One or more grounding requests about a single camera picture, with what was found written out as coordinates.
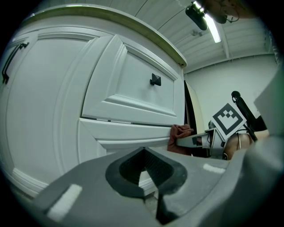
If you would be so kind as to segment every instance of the white wall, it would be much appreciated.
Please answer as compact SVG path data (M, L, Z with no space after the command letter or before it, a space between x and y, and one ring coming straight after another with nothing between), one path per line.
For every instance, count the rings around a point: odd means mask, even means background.
M231 93L240 92L241 97L258 117L254 100L276 73L277 65L273 55L262 55L219 63L188 73L185 80L197 94L205 130L211 117L226 103L232 102Z

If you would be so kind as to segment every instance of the cabinet trim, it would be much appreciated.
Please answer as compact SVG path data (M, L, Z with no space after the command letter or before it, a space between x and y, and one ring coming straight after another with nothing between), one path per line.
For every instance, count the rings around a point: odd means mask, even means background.
M144 61L148 62L149 64L153 65L160 71L162 71L164 74L166 74L169 78L172 80L177 80L179 76L177 73L169 67L167 63L165 63L161 58L158 56L154 55L152 52L147 50L146 48L142 47L141 45L134 43L130 39L120 37L121 40L123 41L123 44L126 46L126 49L143 59Z
M154 105L144 103L142 101L139 101L137 99L129 98L129 97L124 97L119 94L114 94L107 99L104 100L104 102L111 102L111 103L116 103L116 104L121 104L129 107L134 107L134 108L139 108L142 110L150 110L155 113L159 114L165 114L168 116L176 117L176 114L173 111L169 111L166 108L162 107L155 107Z
M23 185L29 186L29 188L35 192L40 192L48 186L47 183L32 178L17 168L13 169L12 176L15 178L15 180L19 181Z
M170 127L121 124L84 118L80 118L78 130L80 163L107 155L107 149L166 145L170 138Z
M53 120L54 150L59 155L57 158L63 168L62 174L80 163L76 144L78 120L92 72L111 38L112 36L100 37L88 41L62 82Z
M14 184L17 188L19 188L20 190L22 190L24 193L30 195L31 197L36 197L36 195L38 194L38 192L30 189L29 187L23 185L22 183L20 183L18 180L16 180L14 177L12 177L8 172L6 172L4 169L2 170L4 176L10 181L12 182L12 184Z
M39 30L39 39L66 38L89 41L103 36L112 35L106 32L83 27L53 27Z
M187 66L185 57L161 33L153 29L145 22L139 20L138 18L109 7L96 5L90 6L88 4L67 4L56 6L44 9L37 13L33 13L31 16L24 20L21 26L23 27L35 21L55 16L95 16L97 18L121 24L151 40L164 52L166 52L181 67Z

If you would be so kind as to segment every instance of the ceiling beam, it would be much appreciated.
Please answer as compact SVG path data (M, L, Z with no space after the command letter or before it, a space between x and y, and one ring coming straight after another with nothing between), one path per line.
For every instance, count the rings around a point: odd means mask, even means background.
M217 30L219 32L220 38L221 38L221 42L222 42L222 45L223 45L224 52L226 54L226 58L229 59L230 58L229 47L228 47L228 42L227 42L227 38L226 38L226 35L225 35L225 31L223 29L223 26L222 26L222 24L216 23L216 27L217 27Z
M266 52L265 51L265 52L246 53L246 54L243 54L243 55L236 55L236 56L230 57L228 59L224 58L224 59L219 59L217 61L203 62L203 63L200 63L198 65L195 65L195 67L188 65L186 68L183 69L183 74L185 75L185 74L193 72L195 70L202 69L204 67L211 66L211 65L214 65L214 64L218 64L218 63L221 63L221 62L226 62L226 61L229 61L229 60L246 58L246 57L251 57L251 56L258 56L258 55L271 55L271 54L273 54L273 52Z

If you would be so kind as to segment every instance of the ceiling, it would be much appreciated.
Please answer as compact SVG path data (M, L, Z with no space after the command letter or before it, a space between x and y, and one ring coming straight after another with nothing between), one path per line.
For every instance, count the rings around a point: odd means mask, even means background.
M188 73L231 59L272 54L268 32L259 19L240 19L216 24L220 43L208 30L202 31L185 14L193 0L46 0L37 11L71 3L97 4L135 16L162 33L187 60Z

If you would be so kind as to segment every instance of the fluorescent light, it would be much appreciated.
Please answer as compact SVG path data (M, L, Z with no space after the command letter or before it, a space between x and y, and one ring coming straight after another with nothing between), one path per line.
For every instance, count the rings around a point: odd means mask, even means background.
M204 11L204 8L201 8L201 5L197 3L197 1L195 1L193 4L195 4L196 8L200 10L200 12Z
M214 20L208 14L205 14L204 19L207 22L207 25L208 25L208 27L209 27L209 29L211 31L211 34L213 36L214 41L216 43L221 42L221 39L220 39L218 30L217 30L217 27L216 27L216 25L214 23Z
M198 2L197 2L197 1L195 1L193 4L195 4L195 5L196 5L197 9L200 9L200 8L201 8L201 5L200 5L200 4L198 4Z

